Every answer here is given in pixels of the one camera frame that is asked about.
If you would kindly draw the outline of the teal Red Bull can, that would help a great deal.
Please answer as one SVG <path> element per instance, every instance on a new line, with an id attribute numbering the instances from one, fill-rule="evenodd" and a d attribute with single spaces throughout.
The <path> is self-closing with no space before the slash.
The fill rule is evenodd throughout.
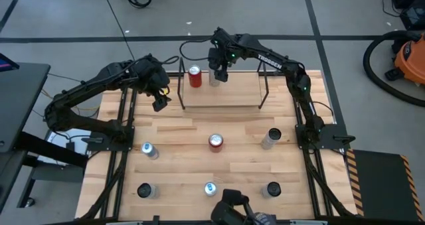
<path id="1" fill-rule="evenodd" d="M 158 150 L 150 142 L 145 142 L 141 145 L 141 152 L 152 160 L 155 160 L 159 157 Z"/>

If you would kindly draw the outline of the black yellow striped floor mat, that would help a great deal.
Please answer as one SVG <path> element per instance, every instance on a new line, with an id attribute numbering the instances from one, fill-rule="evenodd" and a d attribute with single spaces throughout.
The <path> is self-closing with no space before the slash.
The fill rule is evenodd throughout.
<path id="1" fill-rule="evenodd" d="M 425 222 L 406 156 L 349 149 L 346 166 L 359 215 Z"/>

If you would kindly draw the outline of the white Celsius Tropical Vibe can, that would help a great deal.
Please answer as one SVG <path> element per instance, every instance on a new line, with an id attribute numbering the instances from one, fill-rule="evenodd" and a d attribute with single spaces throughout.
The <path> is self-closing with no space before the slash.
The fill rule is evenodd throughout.
<path id="1" fill-rule="evenodd" d="M 281 138 L 282 132 L 278 128 L 271 128 L 265 134 L 260 145 L 263 149 L 271 149 Z"/>

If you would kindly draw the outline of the dark laptop screen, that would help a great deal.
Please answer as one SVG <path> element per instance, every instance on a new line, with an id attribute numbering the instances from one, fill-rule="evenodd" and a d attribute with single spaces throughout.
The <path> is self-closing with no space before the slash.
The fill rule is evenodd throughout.
<path id="1" fill-rule="evenodd" d="M 19 68 L 20 66 L 16 62 L 0 53 L 0 72 L 18 70 Z"/>

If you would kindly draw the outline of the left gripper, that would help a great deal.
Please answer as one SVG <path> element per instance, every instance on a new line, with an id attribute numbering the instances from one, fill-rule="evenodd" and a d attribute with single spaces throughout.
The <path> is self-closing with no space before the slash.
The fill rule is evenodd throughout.
<path id="1" fill-rule="evenodd" d="M 168 87 L 170 79 L 162 67 L 162 62 L 158 61 L 151 54 L 144 56 L 134 65 L 134 72 L 137 80 L 134 82 L 134 89 L 139 93 L 155 94 Z M 154 95 L 153 110 L 160 112 L 168 106 L 171 101 L 166 95 Z"/>

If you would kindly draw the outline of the black metal table frame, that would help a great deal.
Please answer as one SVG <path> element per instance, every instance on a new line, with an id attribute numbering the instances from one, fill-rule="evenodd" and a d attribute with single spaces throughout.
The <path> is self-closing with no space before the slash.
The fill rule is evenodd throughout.
<path id="1" fill-rule="evenodd" d="M 324 155 L 325 173 L 342 198 L 348 216 L 321 212 L 325 205 L 315 196 L 316 183 L 305 167 L 305 153 L 296 145 L 296 115 L 278 78 L 269 81 L 272 101 L 258 108 L 187 108 L 180 106 L 177 79 L 170 84 L 171 103 L 159 113 L 151 99 L 135 92 L 105 92 L 100 118 L 119 116 L 134 126 L 133 147 L 122 153 L 101 152 L 88 161 L 74 220 L 50 225 L 215 225 L 211 213 L 220 195 L 207 196 L 203 186 L 240 190 L 255 211 L 271 214 L 277 225 L 425 225 L 365 218 L 357 213 L 344 162 L 335 153 Z M 271 148 L 260 145 L 271 128 L 282 132 Z M 212 134 L 223 137 L 222 150 L 209 149 Z M 141 152 L 145 142 L 159 152 L 155 160 Z M 277 182 L 281 195 L 264 198 L 260 190 Z M 151 183 L 155 199 L 140 198 L 137 188 Z"/>

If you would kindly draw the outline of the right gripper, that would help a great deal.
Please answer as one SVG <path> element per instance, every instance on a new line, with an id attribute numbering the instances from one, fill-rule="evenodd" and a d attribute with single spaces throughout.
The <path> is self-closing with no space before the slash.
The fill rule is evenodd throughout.
<path id="1" fill-rule="evenodd" d="M 219 48 L 209 48 L 209 68 L 214 70 L 214 78 L 220 82 L 228 81 L 228 67 L 232 62 L 226 59 L 225 51 Z"/>

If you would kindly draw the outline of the black equipment case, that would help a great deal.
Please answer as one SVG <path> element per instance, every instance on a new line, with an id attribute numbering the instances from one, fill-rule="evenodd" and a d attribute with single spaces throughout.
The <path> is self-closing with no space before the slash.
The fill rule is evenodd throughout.
<path id="1" fill-rule="evenodd" d="M 425 30 L 425 0 L 391 0 L 407 30 Z"/>

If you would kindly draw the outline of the black desk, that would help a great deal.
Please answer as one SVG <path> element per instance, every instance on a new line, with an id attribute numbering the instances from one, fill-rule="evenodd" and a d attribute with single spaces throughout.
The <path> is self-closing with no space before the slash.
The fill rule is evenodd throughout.
<path id="1" fill-rule="evenodd" d="M 50 65 L 19 63 L 19 69 L 0 72 L 0 213 L 23 165 L 38 165 L 35 153 L 85 168 L 85 155 L 54 145 L 23 131 L 46 82 Z"/>

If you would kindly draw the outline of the red soda can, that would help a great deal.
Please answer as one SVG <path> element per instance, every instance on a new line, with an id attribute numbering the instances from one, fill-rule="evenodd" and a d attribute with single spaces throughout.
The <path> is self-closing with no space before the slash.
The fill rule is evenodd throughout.
<path id="1" fill-rule="evenodd" d="M 222 150 L 222 146 L 223 146 L 223 137 L 220 134 L 212 134 L 209 137 L 209 149 L 213 152 L 213 153 L 219 153 Z"/>
<path id="2" fill-rule="evenodd" d="M 202 71 L 197 65 L 192 65 L 188 70 L 189 83 L 192 87 L 198 88 L 202 85 Z"/>

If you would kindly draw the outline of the white blue Celsius can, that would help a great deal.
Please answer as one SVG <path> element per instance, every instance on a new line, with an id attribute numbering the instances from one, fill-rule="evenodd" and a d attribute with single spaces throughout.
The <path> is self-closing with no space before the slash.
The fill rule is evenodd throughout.
<path id="1" fill-rule="evenodd" d="M 260 190 L 260 193 L 264 198 L 278 197 L 281 195 L 281 192 L 280 184 L 274 181 L 264 185 Z"/>

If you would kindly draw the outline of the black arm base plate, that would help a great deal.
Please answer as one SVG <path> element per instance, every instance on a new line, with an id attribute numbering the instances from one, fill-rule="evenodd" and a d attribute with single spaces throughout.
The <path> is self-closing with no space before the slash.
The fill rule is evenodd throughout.
<path id="1" fill-rule="evenodd" d="M 297 144 L 301 149 L 348 149 L 348 144 L 356 139 L 348 135 L 342 125 L 325 124 L 316 131 L 306 125 L 296 125 Z"/>
<path id="2" fill-rule="evenodd" d="M 87 141 L 87 150 L 130 151 L 133 147 L 134 133 L 134 126 L 121 126 L 118 131 L 93 131 Z"/>

